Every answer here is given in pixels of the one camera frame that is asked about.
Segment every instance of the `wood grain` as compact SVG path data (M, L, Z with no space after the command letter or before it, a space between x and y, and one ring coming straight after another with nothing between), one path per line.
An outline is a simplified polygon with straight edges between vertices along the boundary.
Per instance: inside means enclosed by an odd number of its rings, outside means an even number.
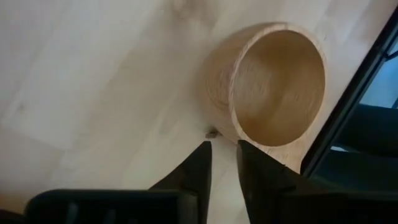
M325 55L292 24L258 24L212 51L199 76L203 108L223 135L266 151L298 139L325 92Z
M265 22L291 22L313 33L328 62L324 102L312 128L292 144L266 151L298 172L397 4L0 1L5 130L0 132L0 152L13 161L0 161L0 207L21 211L27 198L47 189L143 189L156 183L211 127L195 89L200 65L232 33ZM7 139L35 143L9 144ZM234 145L219 138L213 149L208 223L248 223ZM30 162L21 166L25 160Z

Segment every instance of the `bowl rim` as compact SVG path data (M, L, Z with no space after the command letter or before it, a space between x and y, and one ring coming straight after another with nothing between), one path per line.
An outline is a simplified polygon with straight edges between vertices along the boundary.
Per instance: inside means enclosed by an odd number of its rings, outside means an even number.
M286 146L288 144L292 144L293 142L296 142L299 139L301 139L303 137L303 135L305 133L307 133L308 130L310 130L312 128L314 121L318 118L318 116L320 114L320 110L325 102L327 67L326 67L326 55L325 55L324 51L322 50L319 41L304 28L297 26L295 24L288 23L288 22L275 22L275 23L271 23L271 24L264 23L262 25L263 25L263 27L248 40L247 44L245 44L244 47L242 48L242 50L239 52L237 59L234 61L232 73L231 73L231 79L229 81L228 101L229 101L229 114L231 115L232 124L233 124L239 138L241 138L242 140L246 140L246 141L250 142L252 145L256 146L257 148L265 151L266 149L272 149L272 148L277 148L277 147L281 147L281 146ZM278 31L292 31L292 32L298 33L298 34L304 36L305 38L307 38L312 43L312 45L316 48L316 50L318 51L318 54L322 60L323 76L325 78L323 79L324 88L323 88L321 105L318 108L317 114L315 115L315 117L312 119L312 121L308 125L308 128L299 137L297 137L296 139L293 139L287 143L284 143L284 144L281 144L278 146L267 146L267 145L260 144L256 141L252 140L244 132L243 128L241 127L241 125L238 121L238 117L237 117L236 111L235 111L235 102L234 102L235 76L238 72L239 66L240 66L243 58L246 56L246 54L250 50L250 48L254 44L256 44L259 40L261 40L263 37L265 37L266 35L271 34L273 32L278 32Z

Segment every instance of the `black metal frame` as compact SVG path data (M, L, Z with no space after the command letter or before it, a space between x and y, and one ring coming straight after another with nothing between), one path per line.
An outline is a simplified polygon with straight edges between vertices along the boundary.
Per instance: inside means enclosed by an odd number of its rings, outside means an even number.
M390 52L398 39L398 7L384 26L371 47L335 109L322 127L301 164L301 174L311 177L319 168L333 142L345 126L353 109L359 104L364 93L377 75L383 63L389 60Z

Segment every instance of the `wooden table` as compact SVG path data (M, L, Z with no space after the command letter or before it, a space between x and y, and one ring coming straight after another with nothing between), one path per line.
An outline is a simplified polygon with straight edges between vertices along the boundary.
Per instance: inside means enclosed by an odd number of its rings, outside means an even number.
M398 0L4 1L0 20L0 207L59 187L144 189L211 126L196 71L217 43L258 22L314 33L325 101L306 136L269 154L300 163ZM213 141L210 223L247 223L234 146Z

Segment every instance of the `wooden bowl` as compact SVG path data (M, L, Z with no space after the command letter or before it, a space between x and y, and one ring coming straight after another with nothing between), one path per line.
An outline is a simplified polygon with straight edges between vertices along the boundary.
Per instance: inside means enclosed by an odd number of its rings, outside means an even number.
M302 136L325 93L325 56L307 31L258 24L224 40L206 59L201 99L214 127L236 142L282 146Z

